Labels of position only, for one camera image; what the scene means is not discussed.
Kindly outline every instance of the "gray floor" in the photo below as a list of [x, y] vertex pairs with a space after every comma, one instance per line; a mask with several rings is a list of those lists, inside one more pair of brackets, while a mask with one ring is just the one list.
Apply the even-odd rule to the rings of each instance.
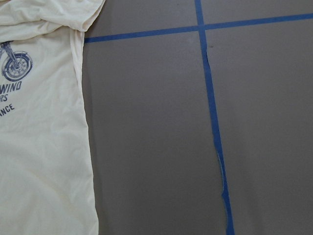
[[[313, 12], [202, 1], [205, 24]], [[197, 25], [193, 0], [107, 0], [86, 37]], [[207, 30], [237, 235], [313, 234], [313, 20]], [[225, 235], [198, 32], [87, 43], [100, 235]]]

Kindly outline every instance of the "blue line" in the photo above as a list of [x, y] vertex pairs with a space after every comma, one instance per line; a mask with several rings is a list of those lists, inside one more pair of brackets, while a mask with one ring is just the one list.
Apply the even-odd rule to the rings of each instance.
[[141, 37], [149, 37], [149, 36], [157, 36], [157, 35], [174, 34], [174, 33], [195, 32], [195, 31], [199, 31], [203, 29], [211, 30], [211, 29], [219, 29], [219, 28], [249, 26], [249, 25], [256, 25], [256, 24], [270, 24], [270, 23], [278, 23], [278, 22], [313, 19], [313, 13], [310, 13], [310, 14], [302, 14], [302, 15], [279, 16], [279, 17], [253, 19], [253, 20], [245, 20], [245, 21], [204, 24], [203, 15], [201, 12], [199, 12], [198, 8], [196, 8], [196, 12], [197, 12], [197, 20], [198, 20], [199, 25], [159, 29], [159, 30], [151, 30], [151, 31], [142, 31], [142, 32], [135, 32], [135, 33], [123, 33], [123, 34], [115, 34], [115, 35], [100, 36], [100, 37], [91, 37], [91, 38], [86, 38], [85, 43], [105, 42], [105, 41], [129, 39], [129, 38], [141, 38]]
[[[201, 0], [195, 0], [195, 4], [196, 4], [198, 24], [203, 25]], [[208, 57], [207, 57], [207, 42], [206, 42], [205, 29], [199, 30], [199, 37], [200, 37], [200, 44], [201, 44], [202, 61], [203, 61], [204, 76], [205, 76], [206, 89], [207, 89], [207, 98], [209, 102], [209, 110], [210, 110], [210, 116], [211, 116], [211, 125], [212, 125], [212, 132], [213, 132], [213, 138], [214, 138], [214, 145], [215, 145], [218, 157], [219, 157], [222, 180], [223, 180], [222, 198], [224, 200], [225, 210], [226, 210], [226, 215], [227, 215], [226, 235], [235, 235], [233, 217], [231, 213], [231, 206], [230, 206], [230, 200], [229, 200], [229, 195], [228, 195], [228, 186], [227, 186], [226, 171], [225, 171], [225, 165], [224, 165], [222, 141], [221, 141], [221, 135], [220, 135], [219, 121], [217, 117], [211, 68], [208, 62]]]

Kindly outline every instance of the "horizontal blue tape strip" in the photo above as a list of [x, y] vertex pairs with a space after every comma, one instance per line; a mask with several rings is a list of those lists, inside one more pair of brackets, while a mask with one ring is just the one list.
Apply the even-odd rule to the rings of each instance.
[[186, 32], [199, 31], [203, 29], [210, 30], [210, 29], [241, 27], [241, 26], [256, 25], [256, 24], [270, 24], [270, 23], [300, 21], [300, 20], [309, 20], [309, 19], [313, 19], [313, 13], [91, 37], [91, 38], [86, 38], [85, 43], [113, 41], [113, 40], [120, 40], [120, 39], [129, 39], [129, 38], [141, 38], [141, 37], [149, 37], [149, 36], [157, 36], [157, 35], [174, 34], [174, 33], [186, 33]]

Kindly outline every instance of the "vertical blue tape strip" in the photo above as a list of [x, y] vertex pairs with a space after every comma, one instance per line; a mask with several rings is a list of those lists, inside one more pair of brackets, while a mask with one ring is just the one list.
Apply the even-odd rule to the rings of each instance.
[[223, 178], [222, 197], [224, 200], [226, 215], [227, 215], [226, 235], [235, 235], [234, 225], [233, 225], [233, 217], [232, 217], [232, 213], [231, 213], [231, 206], [230, 206], [230, 200], [229, 200], [229, 194], [228, 194], [228, 186], [227, 186], [226, 171], [225, 171], [225, 165], [224, 165], [222, 141], [221, 141], [220, 128], [219, 128], [219, 122], [218, 122], [218, 117], [217, 117], [215, 97], [214, 97], [211, 68], [209, 65], [208, 57], [207, 57], [207, 42], [206, 42], [206, 34], [205, 34], [205, 29], [204, 29], [201, 0], [195, 0], [195, 5], [196, 5], [198, 26], [199, 26], [198, 32], [199, 32], [200, 44], [201, 44], [202, 61], [203, 61], [207, 96], [208, 96], [208, 102], [209, 102], [214, 145], [215, 145], [215, 148], [216, 148], [219, 160], [220, 160], [220, 166], [221, 166], [221, 172], [222, 172], [222, 178]]

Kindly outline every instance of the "white t-shirt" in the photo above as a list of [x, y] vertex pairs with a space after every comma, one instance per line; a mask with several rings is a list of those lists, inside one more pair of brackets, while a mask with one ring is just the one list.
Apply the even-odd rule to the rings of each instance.
[[0, 0], [0, 235], [98, 235], [82, 95], [104, 0]]

